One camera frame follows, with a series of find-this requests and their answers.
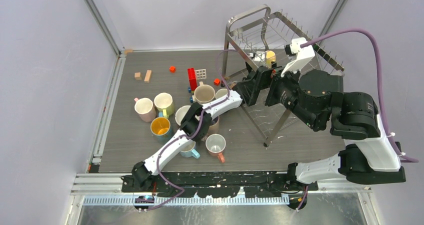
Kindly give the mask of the black glossy mug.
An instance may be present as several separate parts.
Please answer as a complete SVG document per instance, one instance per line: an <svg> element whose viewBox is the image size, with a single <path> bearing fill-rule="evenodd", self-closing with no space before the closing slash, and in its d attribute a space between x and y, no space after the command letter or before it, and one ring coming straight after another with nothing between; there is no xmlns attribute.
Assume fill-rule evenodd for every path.
<svg viewBox="0 0 424 225"><path fill-rule="evenodd" d="M215 99L219 99L221 97L227 96L228 95L228 89L227 88L221 88L219 89L216 93L215 93Z"/></svg>

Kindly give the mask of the small yellow cup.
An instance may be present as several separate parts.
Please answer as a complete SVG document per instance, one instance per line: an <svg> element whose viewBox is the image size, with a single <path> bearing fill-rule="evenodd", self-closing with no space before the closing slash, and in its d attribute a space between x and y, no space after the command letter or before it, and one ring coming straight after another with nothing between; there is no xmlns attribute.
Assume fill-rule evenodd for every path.
<svg viewBox="0 0 424 225"><path fill-rule="evenodd" d="M273 63L276 62L276 54L272 50L267 50L265 52L265 64L268 68L271 68Z"/></svg>

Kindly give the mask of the cream floral mug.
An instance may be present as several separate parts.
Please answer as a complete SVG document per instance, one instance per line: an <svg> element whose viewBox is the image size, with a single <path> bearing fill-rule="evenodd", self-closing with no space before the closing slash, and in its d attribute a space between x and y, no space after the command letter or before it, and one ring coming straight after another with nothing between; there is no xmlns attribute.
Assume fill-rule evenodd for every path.
<svg viewBox="0 0 424 225"><path fill-rule="evenodd" d="M215 99L215 89L208 84L201 84L194 90L194 100L199 104L210 103Z"/></svg>

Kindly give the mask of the pink cup rack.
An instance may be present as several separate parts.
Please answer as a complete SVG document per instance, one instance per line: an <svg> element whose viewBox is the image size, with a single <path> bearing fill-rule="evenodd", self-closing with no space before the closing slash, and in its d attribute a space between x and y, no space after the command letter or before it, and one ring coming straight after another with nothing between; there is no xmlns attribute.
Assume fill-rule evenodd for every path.
<svg viewBox="0 0 424 225"><path fill-rule="evenodd" d="M217 134L219 132L219 126L220 126L220 117L217 116L211 121L208 131L206 135L201 139L201 141L205 142L210 135Z"/></svg>

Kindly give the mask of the small salmon cup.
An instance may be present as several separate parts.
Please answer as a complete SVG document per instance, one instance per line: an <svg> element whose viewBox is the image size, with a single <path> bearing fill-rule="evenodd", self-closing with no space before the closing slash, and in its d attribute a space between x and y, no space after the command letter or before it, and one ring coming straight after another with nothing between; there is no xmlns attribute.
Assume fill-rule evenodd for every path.
<svg viewBox="0 0 424 225"><path fill-rule="evenodd" d="M220 134L211 134L205 141L205 147L209 154L213 157L217 157L221 163L224 163L225 157L223 152L226 148L226 140Z"/></svg>

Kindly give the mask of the dark red cup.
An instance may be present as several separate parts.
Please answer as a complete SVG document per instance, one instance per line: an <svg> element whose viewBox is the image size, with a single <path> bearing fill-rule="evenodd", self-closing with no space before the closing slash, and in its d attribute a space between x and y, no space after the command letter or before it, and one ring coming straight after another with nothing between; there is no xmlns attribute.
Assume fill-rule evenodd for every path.
<svg viewBox="0 0 424 225"><path fill-rule="evenodd" d="M186 115L186 113L188 112L188 110L190 109L190 107L191 107L190 105L184 105L175 112L175 122L178 126L182 124L182 120L184 116Z"/></svg>

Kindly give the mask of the light blue cup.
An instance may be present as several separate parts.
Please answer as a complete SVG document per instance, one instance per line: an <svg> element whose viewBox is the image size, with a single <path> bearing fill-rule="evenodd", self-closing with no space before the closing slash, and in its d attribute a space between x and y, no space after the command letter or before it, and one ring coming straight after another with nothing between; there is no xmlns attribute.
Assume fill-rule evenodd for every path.
<svg viewBox="0 0 424 225"><path fill-rule="evenodd" d="M195 159L200 158L199 152L196 150L197 144L195 141L190 141L179 154L185 158L193 157Z"/></svg>

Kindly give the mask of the pale yellow mug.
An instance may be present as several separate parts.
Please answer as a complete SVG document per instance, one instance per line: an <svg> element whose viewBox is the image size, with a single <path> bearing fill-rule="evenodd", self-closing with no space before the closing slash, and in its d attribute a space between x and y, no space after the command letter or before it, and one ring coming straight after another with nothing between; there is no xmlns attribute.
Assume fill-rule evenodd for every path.
<svg viewBox="0 0 424 225"><path fill-rule="evenodd" d="M175 112L173 97L167 92L156 95L153 103L158 111L162 112L162 115L167 119Z"/></svg>

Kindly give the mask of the blue patterned mug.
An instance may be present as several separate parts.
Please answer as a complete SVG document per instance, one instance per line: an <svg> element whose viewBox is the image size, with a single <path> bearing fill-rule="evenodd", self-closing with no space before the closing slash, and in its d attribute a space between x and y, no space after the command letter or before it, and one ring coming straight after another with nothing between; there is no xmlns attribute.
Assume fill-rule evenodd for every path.
<svg viewBox="0 0 424 225"><path fill-rule="evenodd" d="M166 144L174 135L171 122L165 117L162 111L159 112L158 117L151 122L150 131L162 145Z"/></svg>

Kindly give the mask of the pink faceted mug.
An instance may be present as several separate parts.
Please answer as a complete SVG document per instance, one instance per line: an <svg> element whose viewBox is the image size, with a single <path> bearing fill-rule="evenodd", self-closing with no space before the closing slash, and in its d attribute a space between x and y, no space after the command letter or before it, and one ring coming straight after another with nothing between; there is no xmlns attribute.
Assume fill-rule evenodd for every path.
<svg viewBox="0 0 424 225"><path fill-rule="evenodd" d="M157 117L156 108L151 99L147 97L135 97L134 101L134 110L142 121L146 123L151 123Z"/></svg>

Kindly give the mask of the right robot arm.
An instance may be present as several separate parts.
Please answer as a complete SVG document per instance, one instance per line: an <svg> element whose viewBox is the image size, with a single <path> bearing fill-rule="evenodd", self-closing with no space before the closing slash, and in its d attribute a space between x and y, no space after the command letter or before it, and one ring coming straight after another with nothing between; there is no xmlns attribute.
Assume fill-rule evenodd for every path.
<svg viewBox="0 0 424 225"><path fill-rule="evenodd" d="M257 102L261 90L268 89L264 104L281 104L314 132L324 131L342 138L345 149L322 160L291 163L285 183L299 190L319 180L346 178L361 185L403 183L405 169L383 128L373 97L365 92L344 92L343 77L313 69L304 74L283 72L282 67L259 67L233 89L247 106Z"/></svg>

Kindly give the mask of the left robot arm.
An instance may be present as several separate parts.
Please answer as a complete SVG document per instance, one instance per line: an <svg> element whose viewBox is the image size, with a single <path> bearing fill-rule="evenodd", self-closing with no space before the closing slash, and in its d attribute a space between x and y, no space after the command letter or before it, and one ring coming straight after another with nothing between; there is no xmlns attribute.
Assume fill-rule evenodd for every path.
<svg viewBox="0 0 424 225"><path fill-rule="evenodd" d="M141 192L153 187L153 177L158 176L164 166L172 160L189 142L200 141L208 132L212 120L236 109L244 102L241 83L235 84L225 96L208 103L193 103L183 117L180 128L156 153L136 163L132 170L133 183Z"/></svg>

